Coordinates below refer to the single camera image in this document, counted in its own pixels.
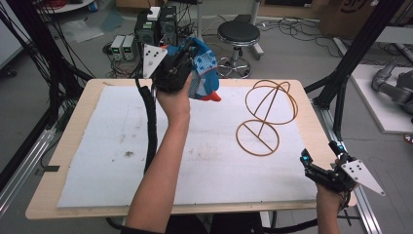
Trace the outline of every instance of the table surface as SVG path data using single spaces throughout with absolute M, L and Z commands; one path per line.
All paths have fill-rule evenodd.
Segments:
M 258 80 L 245 79 L 220 80 L 220 86 L 252 87 Z M 306 148 L 311 152 L 315 163 L 325 169 L 335 159 L 328 147 L 328 139 L 321 123 L 299 81 L 272 80 L 277 83 L 287 81 L 291 84 L 290 94 L 299 106 L 295 122 Z M 150 80 L 142 80 L 142 85 L 150 85 Z M 27 208 L 26 216 L 29 219 L 87 217 L 87 216 L 125 216 L 128 207 L 106 208 L 58 208 L 57 202 L 66 181 L 66 176 L 73 155 L 76 153 L 82 135 L 88 126 L 89 120 L 99 100 L 100 93 L 105 86 L 135 86 L 132 79 L 95 79 L 88 82 L 76 109 L 56 147 L 50 161 L 51 166 L 60 166 L 58 172 L 44 173 L 40 184 Z M 270 203 L 243 203 L 243 204 L 213 204 L 213 205 L 178 205 L 173 206 L 173 214 L 206 214 L 225 212 L 252 212 L 276 210 L 313 209 L 316 201 L 285 201 Z

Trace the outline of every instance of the robotic hand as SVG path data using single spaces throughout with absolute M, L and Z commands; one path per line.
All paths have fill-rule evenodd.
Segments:
M 157 90 L 167 93 L 179 91 L 192 72 L 192 59 L 197 52 L 194 46 L 193 40 L 189 40 L 173 56 L 170 56 L 165 49 L 145 45 L 144 77 L 151 77 Z
M 360 160 L 350 156 L 344 147 L 335 141 L 331 141 L 328 145 L 339 157 L 339 162 L 333 170 L 325 170 L 314 165 L 307 149 L 302 151 L 300 161 L 304 166 L 306 177 L 335 193 L 344 192 L 345 199 L 341 209 L 348 207 L 351 192 L 359 183 L 385 196 L 383 189 Z

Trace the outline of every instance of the human hand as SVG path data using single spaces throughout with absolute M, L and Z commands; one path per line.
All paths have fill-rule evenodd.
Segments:
M 186 79 L 184 87 L 175 93 L 157 92 L 157 99 L 167 114 L 169 124 L 180 121 L 189 122 L 190 103 L 188 98 L 189 87 L 192 81 L 192 73 Z

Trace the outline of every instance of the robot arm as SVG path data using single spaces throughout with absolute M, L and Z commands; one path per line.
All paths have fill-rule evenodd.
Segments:
M 410 104 L 413 100 L 413 91 L 410 89 L 413 86 L 413 73 L 402 73 L 398 77 L 396 86 L 389 85 L 387 80 L 392 76 L 395 66 L 396 60 L 393 60 L 383 69 L 380 69 L 373 77 L 371 88 L 376 92 L 389 96 L 397 104 Z

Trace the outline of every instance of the electronic equipment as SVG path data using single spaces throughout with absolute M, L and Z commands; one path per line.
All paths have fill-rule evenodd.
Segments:
M 161 12 L 160 7 L 151 7 L 151 13 L 148 14 L 148 20 L 156 21 L 158 20 L 159 13 Z
M 163 35 L 162 41 L 164 44 L 177 46 L 176 7 L 162 7 L 161 14 L 159 16 L 159 23 L 161 25 L 161 33 Z
M 134 36 L 139 43 L 158 46 L 161 38 L 159 21 L 148 20 L 148 14 L 149 11 L 143 11 L 137 16 Z
M 124 50 L 122 49 L 124 40 L 125 40 L 125 36 L 116 36 L 115 40 L 112 42 L 112 45 L 110 46 L 110 50 L 112 51 L 114 60 L 124 59 Z
M 134 58 L 136 58 L 137 46 L 136 42 L 134 41 L 134 36 L 126 36 L 122 48 L 124 50 L 124 56 L 126 60 L 134 60 Z

